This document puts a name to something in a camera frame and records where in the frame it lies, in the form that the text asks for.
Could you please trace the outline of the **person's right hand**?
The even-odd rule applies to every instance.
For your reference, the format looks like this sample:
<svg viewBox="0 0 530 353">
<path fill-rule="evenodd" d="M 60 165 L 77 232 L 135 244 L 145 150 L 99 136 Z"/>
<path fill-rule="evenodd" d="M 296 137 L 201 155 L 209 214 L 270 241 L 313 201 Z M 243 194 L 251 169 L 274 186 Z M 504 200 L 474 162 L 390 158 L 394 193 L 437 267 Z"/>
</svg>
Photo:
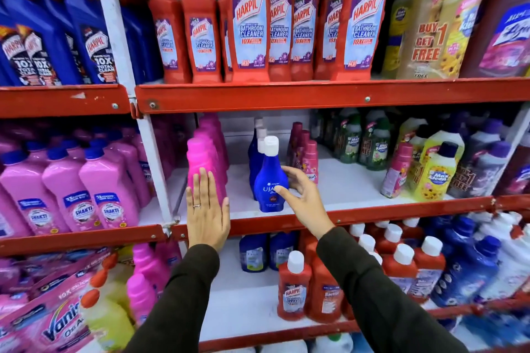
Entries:
<svg viewBox="0 0 530 353">
<path fill-rule="evenodd" d="M 288 189 L 300 198 L 299 202 L 287 202 L 288 205 L 297 219 L 317 240 L 320 240 L 335 225 L 328 217 L 316 184 L 311 182 L 300 169 L 284 165 L 282 169 L 288 177 Z"/>
</svg>

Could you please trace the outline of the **person's left hand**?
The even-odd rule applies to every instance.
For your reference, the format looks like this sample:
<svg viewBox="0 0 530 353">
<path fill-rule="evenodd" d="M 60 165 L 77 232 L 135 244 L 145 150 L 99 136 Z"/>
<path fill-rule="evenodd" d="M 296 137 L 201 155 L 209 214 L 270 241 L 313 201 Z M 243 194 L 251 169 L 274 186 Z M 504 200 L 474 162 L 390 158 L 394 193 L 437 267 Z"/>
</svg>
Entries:
<svg viewBox="0 0 530 353">
<path fill-rule="evenodd" d="M 222 205 L 219 204 L 217 197 L 214 175 L 212 172 L 209 173 L 210 209 L 207 216 L 201 216 L 200 213 L 200 172 L 193 178 L 195 213 L 192 218 L 187 219 L 188 241 L 189 247 L 205 244 L 220 252 L 229 236 L 230 228 L 222 228 Z"/>
</svg>

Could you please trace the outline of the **blue bottle with white cap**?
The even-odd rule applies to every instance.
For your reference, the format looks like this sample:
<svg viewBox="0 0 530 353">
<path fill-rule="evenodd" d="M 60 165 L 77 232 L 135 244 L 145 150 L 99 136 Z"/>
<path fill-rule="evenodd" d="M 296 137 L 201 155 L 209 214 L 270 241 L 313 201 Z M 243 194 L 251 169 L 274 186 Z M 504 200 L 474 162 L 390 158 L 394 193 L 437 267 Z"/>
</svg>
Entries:
<svg viewBox="0 0 530 353">
<path fill-rule="evenodd" d="M 248 159 L 249 162 L 254 157 L 255 153 L 258 151 L 258 134 L 257 130 L 258 128 L 263 127 L 263 117 L 255 117 L 254 118 L 254 131 L 253 131 L 253 137 L 250 142 L 250 145 L 248 147 Z"/>
<path fill-rule="evenodd" d="M 285 199 L 276 192 L 275 187 L 288 188 L 288 178 L 280 163 L 277 136 L 266 136 L 263 139 L 262 153 L 264 155 L 262 167 L 254 183 L 255 198 L 261 212 L 281 212 Z"/>
<path fill-rule="evenodd" d="M 259 171 L 261 170 L 263 159 L 264 159 L 264 154 L 260 152 L 259 146 L 262 144 L 262 141 L 267 136 L 267 129 L 265 127 L 258 128 L 257 134 L 258 134 L 258 151 L 257 153 L 255 153 L 254 157 L 249 162 L 250 174 L 249 174 L 249 179 L 248 179 L 249 187 L 250 187 L 254 200 L 256 200 L 255 190 L 254 190 L 255 179 Z"/>
</svg>

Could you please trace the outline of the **person's left forearm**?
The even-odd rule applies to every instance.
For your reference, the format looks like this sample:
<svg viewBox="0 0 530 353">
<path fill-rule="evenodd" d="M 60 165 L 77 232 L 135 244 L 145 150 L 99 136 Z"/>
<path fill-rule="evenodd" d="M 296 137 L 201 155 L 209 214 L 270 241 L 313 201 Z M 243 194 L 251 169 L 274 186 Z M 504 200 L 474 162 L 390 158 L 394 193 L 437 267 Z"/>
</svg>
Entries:
<svg viewBox="0 0 530 353">
<path fill-rule="evenodd" d="M 219 254 L 213 247 L 190 247 L 122 353 L 198 353 L 210 288 L 219 267 Z"/>
</svg>

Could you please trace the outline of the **person's right forearm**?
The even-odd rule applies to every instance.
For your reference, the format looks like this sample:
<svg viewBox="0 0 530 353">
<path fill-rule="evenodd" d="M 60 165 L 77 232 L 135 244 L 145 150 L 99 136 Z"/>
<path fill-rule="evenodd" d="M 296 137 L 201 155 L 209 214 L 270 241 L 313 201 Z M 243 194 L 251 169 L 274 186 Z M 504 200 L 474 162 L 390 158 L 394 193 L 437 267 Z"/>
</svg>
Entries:
<svg viewBox="0 0 530 353">
<path fill-rule="evenodd" d="M 318 257 L 344 291 L 375 353 L 468 353 L 344 229 L 328 221 L 311 232 L 319 240 Z"/>
</svg>

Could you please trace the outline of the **magenta plastic bottle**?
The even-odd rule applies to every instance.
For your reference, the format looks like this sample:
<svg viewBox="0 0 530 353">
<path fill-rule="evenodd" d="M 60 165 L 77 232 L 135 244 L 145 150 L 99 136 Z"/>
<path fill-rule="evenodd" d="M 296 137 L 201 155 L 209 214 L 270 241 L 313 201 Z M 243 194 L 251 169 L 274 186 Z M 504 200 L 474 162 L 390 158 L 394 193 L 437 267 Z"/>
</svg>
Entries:
<svg viewBox="0 0 530 353">
<path fill-rule="evenodd" d="M 227 152 L 227 146 L 226 146 L 224 134 L 222 132 L 221 122 L 218 119 L 217 114 L 213 114 L 213 113 L 204 114 L 203 116 L 199 118 L 198 122 L 199 122 L 199 127 L 214 126 L 215 129 L 217 130 L 219 138 L 221 139 L 222 150 L 224 151 L 225 162 L 226 162 L 227 170 L 228 170 L 229 169 L 229 157 L 228 157 L 228 152 Z"/>
<path fill-rule="evenodd" d="M 218 169 L 217 155 L 212 141 L 208 136 L 193 137 L 187 141 L 187 159 L 189 164 L 188 186 L 193 189 L 194 175 L 199 174 L 200 168 L 205 168 L 207 172 L 212 172 L 216 182 L 216 193 L 219 204 L 227 196 L 226 185 L 223 184 L 221 173 Z"/>
<path fill-rule="evenodd" d="M 227 165 L 225 162 L 224 151 L 222 150 L 221 139 L 219 138 L 218 132 L 214 126 L 199 127 L 194 130 L 195 137 L 206 137 L 212 141 L 218 161 L 218 169 L 222 176 L 223 184 L 226 185 L 228 182 L 227 178 Z"/>
</svg>

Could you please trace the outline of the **small pink fabric conditioner bottle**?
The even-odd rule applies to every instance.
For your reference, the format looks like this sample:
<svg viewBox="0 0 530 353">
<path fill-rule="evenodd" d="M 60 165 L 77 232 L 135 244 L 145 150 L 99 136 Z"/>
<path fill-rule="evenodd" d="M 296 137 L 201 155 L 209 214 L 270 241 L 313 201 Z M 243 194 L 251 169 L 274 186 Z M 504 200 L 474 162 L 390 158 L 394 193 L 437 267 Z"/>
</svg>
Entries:
<svg viewBox="0 0 530 353">
<path fill-rule="evenodd" d="M 286 163 L 290 167 L 296 167 L 297 163 L 297 151 L 298 151 L 298 141 L 301 136 L 301 131 L 303 129 L 302 122 L 293 122 L 288 146 L 287 146 L 287 156 Z"/>
<path fill-rule="evenodd" d="M 311 140 L 310 131 L 302 129 L 299 135 L 296 137 L 296 149 L 293 157 L 293 166 L 297 169 L 303 169 L 303 156 L 305 153 L 306 145 Z"/>
<path fill-rule="evenodd" d="M 317 150 L 317 142 L 309 140 L 303 151 L 301 160 L 302 172 L 314 184 L 319 182 L 319 157 Z"/>
</svg>

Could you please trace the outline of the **dark blue squat bottle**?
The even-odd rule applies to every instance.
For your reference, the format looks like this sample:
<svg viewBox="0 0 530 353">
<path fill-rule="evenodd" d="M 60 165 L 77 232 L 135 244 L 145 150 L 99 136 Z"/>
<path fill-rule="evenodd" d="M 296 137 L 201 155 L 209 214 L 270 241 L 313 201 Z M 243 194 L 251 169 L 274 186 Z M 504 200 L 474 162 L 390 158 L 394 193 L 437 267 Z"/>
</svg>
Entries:
<svg viewBox="0 0 530 353">
<path fill-rule="evenodd" d="M 269 267 L 278 271 L 288 261 L 289 254 L 296 249 L 299 232 L 275 232 L 269 237 Z"/>
<path fill-rule="evenodd" d="M 244 272 L 260 273 L 268 267 L 268 233 L 242 236 L 239 242 L 241 268 Z"/>
</svg>

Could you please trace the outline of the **white shelf board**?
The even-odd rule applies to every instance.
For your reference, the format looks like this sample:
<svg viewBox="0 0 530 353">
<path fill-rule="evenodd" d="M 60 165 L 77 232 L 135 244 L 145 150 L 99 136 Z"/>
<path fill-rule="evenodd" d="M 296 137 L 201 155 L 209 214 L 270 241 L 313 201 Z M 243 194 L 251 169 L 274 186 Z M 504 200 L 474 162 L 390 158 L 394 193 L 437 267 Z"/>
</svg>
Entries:
<svg viewBox="0 0 530 353">
<path fill-rule="evenodd" d="M 252 131 L 246 133 L 226 133 L 225 142 L 229 153 L 230 167 L 227 172 L 226 191 L 229 196 L 230 217 L 235 219 L 255 218 L 260 216 L 279 216 L 294 214 L 293 210 L 284 205 L 281 212 L 263 213 L 259 204 L 253 199 L 249 187 L 248 146 Z M 396 198 L 387 198 L 380 192 L 385 178 L 385 171 L 370 171 L 354 163 L 341 163 L 332 157 L 327 148 L 319 146 L 319 182 L 324 208 L 329 213 L 335 210 L 368 208 L 411 204 L 413 200 L 407 190 L 401 191 Z M 445 196 L 443 200 L 458 200 Z"/>
<path fill-rule="evenodd" d="M 286 321 L 277 315 L 278 272 L 244 272 L 239 241 L 239 237 L 228 239 L 221 251 L 221 266 L 211 286 L 200 342 L 321 324 L 307 317 Z"/>
</svg>

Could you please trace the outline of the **row of green cleaner bottles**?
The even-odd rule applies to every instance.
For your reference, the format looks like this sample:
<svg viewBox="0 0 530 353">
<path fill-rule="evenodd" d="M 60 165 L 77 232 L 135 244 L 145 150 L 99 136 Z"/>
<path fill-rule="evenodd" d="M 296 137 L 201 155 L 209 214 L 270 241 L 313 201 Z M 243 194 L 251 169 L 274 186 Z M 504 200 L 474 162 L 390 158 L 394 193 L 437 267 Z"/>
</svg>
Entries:
<svg viewBox="0 0 530 353">
<path fill-rule="evenodd" d="M 310 113 L 311 138 L 327 147 L 342 163 L 357 163 L 368 170 L 388 168 L 393 126 L 384 109 L 313 109 Z"/>
</svg>

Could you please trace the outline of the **red metal shelf beam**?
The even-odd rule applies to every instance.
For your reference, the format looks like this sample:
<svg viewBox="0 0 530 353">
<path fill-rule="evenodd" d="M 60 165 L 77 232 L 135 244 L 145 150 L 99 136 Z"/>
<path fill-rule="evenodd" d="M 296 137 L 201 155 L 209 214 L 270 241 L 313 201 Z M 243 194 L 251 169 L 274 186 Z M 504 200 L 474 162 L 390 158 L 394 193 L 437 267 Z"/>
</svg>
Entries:
<svg viewBox="0 0 530 353">
<path fill-rule="evenodd" d="M 484 304 L 472 303 L 468 305 L 450 306 L 445 308 L 427 309 L 427 312 L 435 319 L 449 319 L 464 315 L 484 315 L 494 311 L 513 311 L 530 308 L 530 297 L 519 296 L 504 300 L 490 301 Z M 340 332 L 358 332 L 359 328 L 355 320 L 341 321 L 311 325 L 308 327 L 262 332 L 245 336 L 234 336 L 229 338 L 214 339 L 199 343 L 199 353 L 212 353 L 214 351 L 247 348 L 267 343 L 283 343 L 292 340 L 310 339 L 317 336 L 331 335 Z"/>
<path fill-rule="evenodd" d="M 0 119 L 130 114 L 119 84 L 0 87 Z"/>
<path fill-rule="evenodd" d="M 530 194 L 474 197 L 438 202 L 415 202 L 391 206 L 377 206 L 335 210 L 328 213 L 334 224 L 373 223 L 396 221 L 413 217 L 455 215 L 469 212 L 496 212 L 501 210 L 530 211 Z M 294 214 L 260 216 L 230 220 L 229 236 L 290 232 L 303 228 Z"/>
<path fill-rule="evenodd" d="M 127 244 L 161 242 L 167 239 L 168 235 L 159 224 L 123 229 L 100 229 L 54 235 L 17 237 L 0 240 L 0 257 L 115 247 Z"/>
<path fill-rule="evenodd" d="M 131 115 L 530 101 L 530 77 L 143 84 Z"/>
</svg>

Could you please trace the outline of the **group of small red bottles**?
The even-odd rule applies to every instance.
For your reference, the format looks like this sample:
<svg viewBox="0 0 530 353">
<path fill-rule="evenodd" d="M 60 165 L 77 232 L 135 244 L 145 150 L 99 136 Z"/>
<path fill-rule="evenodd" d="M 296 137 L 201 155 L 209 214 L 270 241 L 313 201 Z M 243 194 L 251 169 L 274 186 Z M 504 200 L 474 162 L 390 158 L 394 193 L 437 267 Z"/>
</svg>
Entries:
<svg viewBox="0 0 530 353">
<path fill-rule="evenodd" d="M 321 263 L 323 264 L 324 269 L 328 271 L 324 263 L 322 261 Z M 331 314 L 332 316 L 335 316 L 336 308 L 332 307 L 331 304 L 335 302 L 341 304 L 346 295 L 331 273 L 329 271 L 328 273 L 330 274 L 331 281 L 325 285 L 328 286 L 328 292 L 330 292 L 328 297 L 331 298 L 331 303 L 328 305 L 327 312 L 321 309 L 318 314 Z M 297 250 L 292 251 L 289 254 L 287 263 L 280 267 L 278 314 L 281 317 L 284 319 L 298 319 L 299 317 L 304 316 L 312 274 L 312 268 L 305 262 L 303 253 Z"/>
</svg>

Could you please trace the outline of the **group of pink blue-capped bottles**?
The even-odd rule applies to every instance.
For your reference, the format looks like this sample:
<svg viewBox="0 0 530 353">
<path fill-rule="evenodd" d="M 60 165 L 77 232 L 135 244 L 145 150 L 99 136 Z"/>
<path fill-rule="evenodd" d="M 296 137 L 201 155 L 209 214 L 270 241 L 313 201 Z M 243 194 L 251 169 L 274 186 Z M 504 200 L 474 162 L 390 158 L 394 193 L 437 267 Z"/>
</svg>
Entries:
<svg viewBox="0 0 530 353">
<path fill-rule="evenodd" d="M 0 121 L 0 240 L 136 227 L 152 173 L 137 122 Z"/>
</svg>

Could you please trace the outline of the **yellow bottle with orange cap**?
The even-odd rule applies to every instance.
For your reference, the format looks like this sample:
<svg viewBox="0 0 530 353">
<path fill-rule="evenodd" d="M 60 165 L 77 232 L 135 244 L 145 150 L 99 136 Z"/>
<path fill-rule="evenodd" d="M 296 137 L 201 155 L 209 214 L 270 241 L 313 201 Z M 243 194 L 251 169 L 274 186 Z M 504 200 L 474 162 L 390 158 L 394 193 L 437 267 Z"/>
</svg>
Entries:
<svg viewBox="0 0 530 353">
<path fill-rule="evenodd" d="M 89 290 L 82 296 L 80 313 L 105 353 L 122 352 L 135 333 L 126 311 L 119 304 L 101 296 L 97 289 Z"/>
<path fill-rule="evenodd" d="M 133 267 L 120 263 L 118 253 L 114 252 L 103 260 L 98 271 L 91 276 L 88 290 L 97 289 L 101 297 L 116 302 L 129 312 L 127 281 L 133 273 Z"/>
</svg>

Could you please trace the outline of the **small pink cleaner bottle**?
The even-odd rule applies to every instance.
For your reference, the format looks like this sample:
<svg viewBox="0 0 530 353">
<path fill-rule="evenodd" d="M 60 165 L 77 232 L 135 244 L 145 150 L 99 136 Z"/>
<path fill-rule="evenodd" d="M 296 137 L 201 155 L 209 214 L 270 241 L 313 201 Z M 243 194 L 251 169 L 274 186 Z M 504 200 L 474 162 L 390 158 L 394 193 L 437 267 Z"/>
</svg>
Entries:
<svg viewBox="0 0 530 353">
<path fill-rule="evenodd" d="M 414 147 L 408 142 L 401 142 L 391 160 L 388 171 L 381 184 L 381 194 L 387 198 L 396 198 L 401 194 L 412 163 Z"/>
</svg>

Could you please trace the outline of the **yellow bottle with dark cap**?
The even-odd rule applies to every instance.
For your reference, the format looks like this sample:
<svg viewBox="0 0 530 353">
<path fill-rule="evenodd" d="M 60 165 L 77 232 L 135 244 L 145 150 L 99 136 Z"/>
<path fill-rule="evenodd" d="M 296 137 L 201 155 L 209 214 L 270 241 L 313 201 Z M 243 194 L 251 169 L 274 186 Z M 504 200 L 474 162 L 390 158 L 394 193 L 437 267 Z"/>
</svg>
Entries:
<svg viewBox="0 0 530 353">
<path fill-rule="evenodd" d="M 397 150 L 403 142 L 409 142 L 416 134 L 421 125 L 427 125 L 425 118 L 409 117 L 400 126 L 394 150 Z"/>
<path fill-rule="evenodd" d="M 458 131 L 452 132 L 449 130 L 439 130 L 438 132 L 434 133 L 434 135 L 427 138 L 425 143 L 423 144 L 423 149 L 420 155 L 419 163 L 421 165 L 425 165 L 428 160 L 431 159 L 431 157 L 439 150 L 439 147 L 443 142 L 451 142 L 458 146 L 456 154 L 455 154 L 455 161 L 456 163 L 459 163 L 465 149 L 465 143 L 463 138 L 461 137 L 460 133 Z"/>
<path fill-rule="evenodd" d="M 440 201 L 446 195 L 448 186 L 456 172 L 458 145 L 442 142 L 438 150 L 422 165 L 421 173 L 410 191 L 416 202 Z"/>
</svg>

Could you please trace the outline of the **white plastic bottle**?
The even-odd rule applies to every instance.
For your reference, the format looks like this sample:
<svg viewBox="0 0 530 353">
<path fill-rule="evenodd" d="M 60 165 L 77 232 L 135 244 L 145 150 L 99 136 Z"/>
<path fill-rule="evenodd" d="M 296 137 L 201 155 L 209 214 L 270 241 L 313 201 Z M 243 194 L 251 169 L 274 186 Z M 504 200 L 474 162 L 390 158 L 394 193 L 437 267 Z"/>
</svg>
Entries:
<svg viewBox="0 0 530 353">
<path fill-rule="evenodd" d="M 308 353 L 308 345 L 303 339 L 270 343 L 262 345 L 259 353 Z"/>
</svg>

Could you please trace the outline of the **white bottle with green cap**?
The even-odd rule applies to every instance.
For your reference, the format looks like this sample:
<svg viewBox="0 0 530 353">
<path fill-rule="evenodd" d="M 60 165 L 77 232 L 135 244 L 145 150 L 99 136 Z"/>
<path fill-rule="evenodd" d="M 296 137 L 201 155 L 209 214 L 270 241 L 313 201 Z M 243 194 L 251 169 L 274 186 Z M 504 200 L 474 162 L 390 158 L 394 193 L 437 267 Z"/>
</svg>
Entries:
<svg viewBox="0 0 530 353">
<path fill-rule="evenodd" d="M 354 342 L 349 333 L 317 336 L 308 353 L 353 353 Z"/>
</svg>

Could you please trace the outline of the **stack of pink packs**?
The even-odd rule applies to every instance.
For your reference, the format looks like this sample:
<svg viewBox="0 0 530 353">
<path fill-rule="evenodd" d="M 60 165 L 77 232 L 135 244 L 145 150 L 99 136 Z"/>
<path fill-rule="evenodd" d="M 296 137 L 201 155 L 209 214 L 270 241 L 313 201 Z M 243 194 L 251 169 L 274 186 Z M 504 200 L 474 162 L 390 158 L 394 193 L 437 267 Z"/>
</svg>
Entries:
<svg viewBox="0 0 530 353">
<path fill-rule="evenodd" d="M 112 248 L 0 258 L 0 317 L 54 289 L 70 276 L 96 269 Z"/>
</svg>

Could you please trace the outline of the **row of tall red cleaner bottles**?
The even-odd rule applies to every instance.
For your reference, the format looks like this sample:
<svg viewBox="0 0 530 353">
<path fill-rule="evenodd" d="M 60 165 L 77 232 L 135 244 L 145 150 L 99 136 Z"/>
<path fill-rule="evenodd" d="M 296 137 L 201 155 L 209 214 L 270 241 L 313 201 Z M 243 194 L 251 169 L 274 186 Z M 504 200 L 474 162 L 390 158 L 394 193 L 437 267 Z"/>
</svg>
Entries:
<svg viewBox="0 0 530 353">
<path fill-rule="evenodd" d="M 169 84 L 370 80 L 386 0 L 149 0 Z"/>
</svg>

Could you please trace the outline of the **pink stain remover pack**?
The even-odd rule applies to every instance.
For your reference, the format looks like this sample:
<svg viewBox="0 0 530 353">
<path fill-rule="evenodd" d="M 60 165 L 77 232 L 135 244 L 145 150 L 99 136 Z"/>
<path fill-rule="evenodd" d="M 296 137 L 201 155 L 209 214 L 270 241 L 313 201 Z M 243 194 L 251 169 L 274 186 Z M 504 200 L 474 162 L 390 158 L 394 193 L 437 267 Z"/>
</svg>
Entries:
<svg viewBox="0 0 530 353">
<path fill-rule="evenodd" d="M 94 275 L 79 271 L 0 319 L 0 353 L 76 353 L 94 340 L 80 301 Z"/>
</svg>

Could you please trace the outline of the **grey bottle with purple cap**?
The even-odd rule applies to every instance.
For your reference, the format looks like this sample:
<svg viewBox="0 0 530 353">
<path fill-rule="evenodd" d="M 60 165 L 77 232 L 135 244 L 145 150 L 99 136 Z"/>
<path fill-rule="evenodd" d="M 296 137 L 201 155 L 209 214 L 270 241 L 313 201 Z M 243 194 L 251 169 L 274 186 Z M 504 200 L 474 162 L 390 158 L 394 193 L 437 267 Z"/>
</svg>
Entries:
<svg viewBox="0 0 530 353">
<path fill-rule="evenodd" d="M 496 118 L 486 119 L 482 127 L 467 139 L 462 161 L 473 162 L 485 154 L 492 143 L 501 141 L 502 127 L 502 120 Z"/>
<path fill-rule="evenodd" d="M 508 161 L 511 144 L 495 141 L 458 167 L 447 194 L 453 198 L 485 196 L 487 189 Z"/>
</svg>

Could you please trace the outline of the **large yellow floor cleaner bottle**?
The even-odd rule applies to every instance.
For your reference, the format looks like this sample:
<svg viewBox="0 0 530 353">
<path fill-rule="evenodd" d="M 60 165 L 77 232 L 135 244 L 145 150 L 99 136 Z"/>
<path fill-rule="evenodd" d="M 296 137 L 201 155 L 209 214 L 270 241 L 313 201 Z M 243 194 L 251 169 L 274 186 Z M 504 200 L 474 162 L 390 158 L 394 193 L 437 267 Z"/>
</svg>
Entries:
<svg viewBox="0 0 530 353">
<path fill-rule="evenodd" d="M 441 51 L 431 64 L 430 77 L 458 78 L 482 0 L 443 0 L 437 40 Z"/>
<path fill-rule="evenodd" d="M 381 76 L 385 79 L 396 79 L 400 66 L 403 35 L 411 17 L 412 0 L 394 0 L 391 8 L 388 29 L 388 44 L 385 49 Z"/>
<path fill-rule="evenodd" d="M 412 0 L 411 16 L 400 48 L 398 80 L 434 77 L 434 63 L 441 56 L 439 19 L 444 0 Z"/>
</svg>

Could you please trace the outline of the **row of blue cleaner bottles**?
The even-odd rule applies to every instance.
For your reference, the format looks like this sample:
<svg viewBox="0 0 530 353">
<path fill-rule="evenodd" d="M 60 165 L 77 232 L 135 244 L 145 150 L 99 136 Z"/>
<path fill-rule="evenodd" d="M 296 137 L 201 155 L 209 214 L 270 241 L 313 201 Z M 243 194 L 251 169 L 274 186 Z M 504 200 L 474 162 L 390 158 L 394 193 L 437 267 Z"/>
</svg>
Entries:
<svg viewBox="0 0 530 353">
<path fill-rule="evenodd" d="M 0 0 L 0 87 L 118 84 L 101 0 Z"/>
</svg>

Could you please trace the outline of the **dark maroon bottle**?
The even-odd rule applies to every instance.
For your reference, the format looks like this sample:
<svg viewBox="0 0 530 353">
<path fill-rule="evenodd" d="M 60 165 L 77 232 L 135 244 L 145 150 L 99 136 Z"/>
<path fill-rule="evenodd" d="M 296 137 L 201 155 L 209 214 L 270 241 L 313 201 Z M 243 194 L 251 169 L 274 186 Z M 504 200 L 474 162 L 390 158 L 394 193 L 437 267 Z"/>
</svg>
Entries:
<svg viewBox="0 0 530 353">
<path fill-rule="evenodd" d="M 521 195 L 528 187 L 530 187 L 530 129 L 521 138 L 493 195 Z"/>
</svg>

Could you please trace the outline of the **pile of blue packs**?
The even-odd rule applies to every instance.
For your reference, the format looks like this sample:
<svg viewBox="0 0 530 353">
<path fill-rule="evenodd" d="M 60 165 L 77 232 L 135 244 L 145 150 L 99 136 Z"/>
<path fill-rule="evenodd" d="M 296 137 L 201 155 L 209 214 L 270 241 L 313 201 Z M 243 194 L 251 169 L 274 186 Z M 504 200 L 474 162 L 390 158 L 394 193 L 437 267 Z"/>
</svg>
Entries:
<svg viewBox="0 0 530 353">
<path fill-rule="evenodd" d="M 489 348 L 508 348 L 530 343 L 530 308 L 513 311 L 488 311 L 483 315 L 466 315 L 439 319 L 454 336 L 464 336 L 468 350 L 484 344 Z"/>
</svg>

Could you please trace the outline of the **large maroon floor cleaner bottle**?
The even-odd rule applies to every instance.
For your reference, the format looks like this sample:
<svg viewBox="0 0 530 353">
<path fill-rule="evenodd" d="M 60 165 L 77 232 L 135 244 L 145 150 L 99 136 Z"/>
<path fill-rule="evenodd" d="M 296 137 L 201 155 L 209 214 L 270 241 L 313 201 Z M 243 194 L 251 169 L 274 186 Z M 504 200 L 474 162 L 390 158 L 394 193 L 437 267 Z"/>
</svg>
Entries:
<svg viewBox="0 0 530 353">
<path fill-rule="evenodd" d="M 529 68 L 530 0 L 485 0 L 459 77 L 522 77 Z"/>
</svg>

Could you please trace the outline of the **white metal shelf post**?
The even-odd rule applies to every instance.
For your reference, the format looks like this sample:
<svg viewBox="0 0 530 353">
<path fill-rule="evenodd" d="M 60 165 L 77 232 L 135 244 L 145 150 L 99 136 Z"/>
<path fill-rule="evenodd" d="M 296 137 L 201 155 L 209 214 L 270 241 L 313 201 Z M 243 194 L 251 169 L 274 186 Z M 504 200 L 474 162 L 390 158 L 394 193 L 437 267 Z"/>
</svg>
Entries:
<svg viewBox="0 0 530 353">
<path fill-rule="evenodd" d="M 519 145 L 521 138 L 525 135 L 525 133 L 529 129 L 530 129 L 530 101 L 522 103 L 522 105 L 521 105 L 521 107 L 519 109 L 519 112 L 515 116 L 511 127 L 507 130 L 505 141 L 507 141 L 508 143 L 511 144 L 511 148 L 510 148 L 510 151 L 508 153 L 508 161 L 507 161 L 506 165 L 504 166 L 504 168 L 501 170 L 501 174 L 499 175 L 499 179 L 497 180 L 497 183 L 495 184 L 495 187 L 498 184 L 498 182 L 499 182 L 504 170 L 506 169 L 506 166 L 507 166 L 508 162 L 512 158 L 516 147 Z M 530 191 L 530 187 L 528 187 L 524 191 L 524 193 L 525 192 L 529 192 L 529 191 Z"/>
<path fill-rule="evenodd" d="M 151 117 L 147 114 L 141 114 L 138 109 L 135 90 L 136 80 L 129 53 L 121 5 L 119 0 L 101 0 L 101 5 L 115 59 L 118 80 L 126 89 L 131 116 L 136 119 L 138 124 L 156 191 L 156 196 L 141 212 L 140 224 L 142 226 L 155 226 L 150 240 L 157 242 L 166 241 L 171 236 L 170 228 L 174 224 L 174 204 L 170 201 L 168 184 L 163 173 Z"/>
</svg>

